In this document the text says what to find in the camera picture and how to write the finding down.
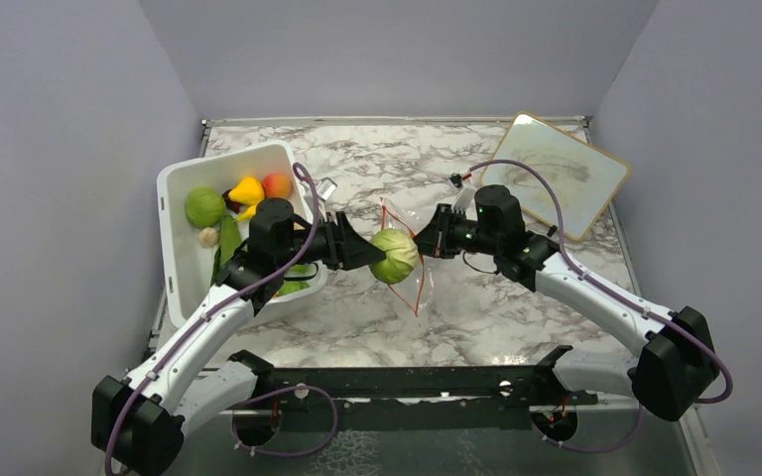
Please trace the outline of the clear zip bag orange zipper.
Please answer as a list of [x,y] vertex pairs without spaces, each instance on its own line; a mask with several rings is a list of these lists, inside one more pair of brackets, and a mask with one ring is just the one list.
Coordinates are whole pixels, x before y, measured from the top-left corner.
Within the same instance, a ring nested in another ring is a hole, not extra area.
[[[405,207],[396,204],[389,197],[381,199],[382,230],[395,229],[406,233],[412,240],[428,224],[434,214],[429,206]],[[407,277],[403,271],[386,272],[387,276],[400,278],[395,284],[387,284],[388,298],[396,314],[402,318],[426,317],[440,296],[441,262],[424,257],[416,251],[401,251],[393,254],[393,261],[412,264]]]

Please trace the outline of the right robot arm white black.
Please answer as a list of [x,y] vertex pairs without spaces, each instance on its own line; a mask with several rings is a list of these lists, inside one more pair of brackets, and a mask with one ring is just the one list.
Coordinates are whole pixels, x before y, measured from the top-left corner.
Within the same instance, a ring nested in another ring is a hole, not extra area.
[[609,359],[571,350],[533,377],[535,395],[555,404],[571,391],[635,398],[647,411],[678,420],[721,373],[705,317],[645,301],[579,265],[549,236],[527,229],[518,199],[503,185],[473,195],[476,217],[437,206],[416,235],[419,252],[451,259],[463,252],[492,257],[499,275],[553,298],[618,340],[631,355]]

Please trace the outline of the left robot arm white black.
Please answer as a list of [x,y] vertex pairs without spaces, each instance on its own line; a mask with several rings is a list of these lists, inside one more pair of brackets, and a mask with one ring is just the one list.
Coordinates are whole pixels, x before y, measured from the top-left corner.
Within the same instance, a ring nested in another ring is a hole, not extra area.
[[140,475],[160,475],[179,454],[184,426],[177,407],[196,376],[223,343],[250,323],[298,263],[345,271],[369,266],[386,254],[361,237],[344,213],[318,211],[305,221],[283,198],[267,198],[248,224],[248,237],[217,274],[206,297],[174,336],[145,362],[116,379],[106,376],[92,392],[91,444],[104,453],[104,470],[120,463]]

